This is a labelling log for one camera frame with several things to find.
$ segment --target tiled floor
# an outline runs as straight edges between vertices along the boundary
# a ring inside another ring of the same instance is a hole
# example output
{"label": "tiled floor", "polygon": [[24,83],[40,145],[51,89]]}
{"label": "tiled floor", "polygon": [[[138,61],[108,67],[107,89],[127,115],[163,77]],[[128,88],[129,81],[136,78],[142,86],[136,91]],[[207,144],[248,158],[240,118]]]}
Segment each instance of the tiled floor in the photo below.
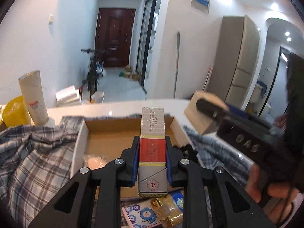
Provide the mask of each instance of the tiled floor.
{"label": "tiled floor", "polygon": [[99,80],[98,91],[104,92],[104,102],[145,100],[146,94],[138,81],[119,77],[121,68],[106,68],[107,76]]}

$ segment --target metal pole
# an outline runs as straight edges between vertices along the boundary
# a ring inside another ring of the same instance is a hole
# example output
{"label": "metal pole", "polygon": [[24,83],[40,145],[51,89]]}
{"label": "metal pole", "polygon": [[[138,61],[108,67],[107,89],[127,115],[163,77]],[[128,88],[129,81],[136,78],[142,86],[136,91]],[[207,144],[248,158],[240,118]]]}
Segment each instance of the metal pole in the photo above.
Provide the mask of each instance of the metal pole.
{"label": "metal pole", "polygon": [[176,83],[177,83],[177,75],[178,75],[178,62],[179,62],[179,47],[180,47],[180,32],[177,32],[177,54],[176,54],[176,70],[175,70],[175,84],[174,84],[173,98],[175,98],[175,92],[176,92]]}

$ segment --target yellow plastic object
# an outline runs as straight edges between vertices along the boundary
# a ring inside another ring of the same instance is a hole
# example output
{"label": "yellow plastic object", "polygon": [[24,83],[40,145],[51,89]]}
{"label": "yellow plastic object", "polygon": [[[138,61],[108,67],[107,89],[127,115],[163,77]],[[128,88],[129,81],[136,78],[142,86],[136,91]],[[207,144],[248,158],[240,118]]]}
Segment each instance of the yellow plastic object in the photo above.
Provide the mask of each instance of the yellow plastic object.
{"label": "yellow plastic object", "polygon": [[31,124],[31,117],[25,106],[23,96],[14,98],[6,105],[2,120],[7,127]]}

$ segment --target dark red door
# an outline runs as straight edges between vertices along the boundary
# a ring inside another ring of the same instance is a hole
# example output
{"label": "dark red door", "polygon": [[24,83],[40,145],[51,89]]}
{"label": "dark red door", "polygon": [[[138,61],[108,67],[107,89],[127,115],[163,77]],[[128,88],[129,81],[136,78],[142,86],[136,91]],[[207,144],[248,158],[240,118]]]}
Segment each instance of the dark red door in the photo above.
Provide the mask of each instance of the dark red door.
{"label": "dark red door", "polygon": [[129,64],[135,9],[100,8],[95,38],[95,49],[105,49],[99,55],[105,67],[125,67]]}

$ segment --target open cardboard box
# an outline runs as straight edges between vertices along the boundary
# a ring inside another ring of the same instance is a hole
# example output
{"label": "open cardboard box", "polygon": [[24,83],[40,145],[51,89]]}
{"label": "open cardboard box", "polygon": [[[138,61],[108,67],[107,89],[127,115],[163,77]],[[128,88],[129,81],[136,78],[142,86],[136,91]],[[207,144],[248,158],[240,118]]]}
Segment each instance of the open cardboard box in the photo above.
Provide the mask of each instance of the open cardboard box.
{"label": "open cardboard box", "polygon": [[[140,118],[83,121],[75,144],[70,177],[84,166],[85,154],[104,156],[109,162],[119,158],[124,149],[132,146],[134,136],[140,136],[140,128]],[[192,145],[176,118],[165,117],[165,130],[173,146]],[[138,197],[137,182],[133,188],[121,188],[120,197]]]}

